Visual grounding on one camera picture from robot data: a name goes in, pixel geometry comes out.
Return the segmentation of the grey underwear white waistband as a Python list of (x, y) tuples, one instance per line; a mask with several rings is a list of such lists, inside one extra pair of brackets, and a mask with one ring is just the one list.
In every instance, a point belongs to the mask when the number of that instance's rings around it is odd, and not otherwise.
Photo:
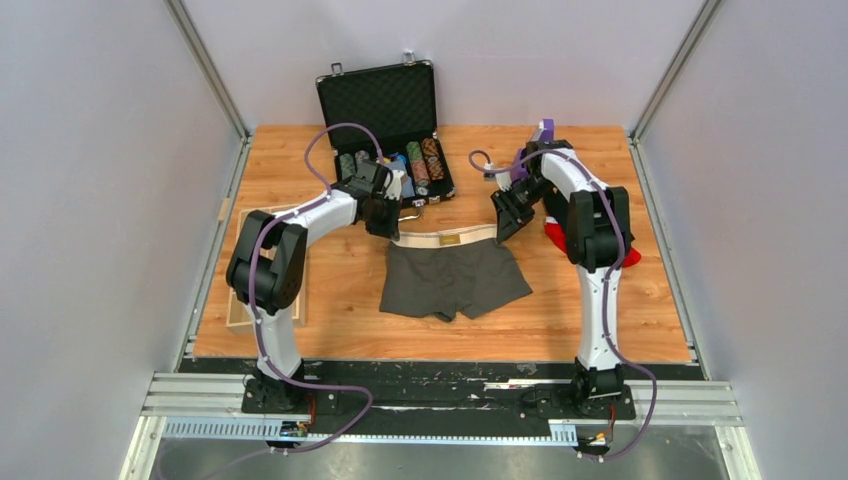
[(379, 310), (450, 323), (459, 313), (476, 319), (532, 294), (496, 233), (493, 224), (402, 232), (387, 247)]

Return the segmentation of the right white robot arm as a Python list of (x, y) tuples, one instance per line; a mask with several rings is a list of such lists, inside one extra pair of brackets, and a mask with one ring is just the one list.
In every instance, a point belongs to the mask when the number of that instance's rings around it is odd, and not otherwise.
[(532, 142), (507, 168), (486, 165), (498, 188), (492, 194), (503, 242), (534, 217), (543, 203), (564, 231), (565, 254), (575, 266), (581, 294), (581, 340), (570, 397), (584, 417), (596, 417), (624, 388), (618, 347), (618, 292), (631, 251), (629, 194), (600, 180), (563, 142)]

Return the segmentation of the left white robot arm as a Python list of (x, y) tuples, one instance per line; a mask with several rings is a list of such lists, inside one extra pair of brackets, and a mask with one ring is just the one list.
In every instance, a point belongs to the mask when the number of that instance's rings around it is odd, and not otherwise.
[(283, 413), (298, 411), (310, 383), (302, 376), (293, 305), (303, 286), (309, 248), (326, 235), (363, 223), (369, 234), (395, 239), (405, 173), (366, 161), (350, 178), (316, 198), (277, 213), (250, 212), (229, 261), (226, 282), (250, 315), (258, 348), (258, 380)]

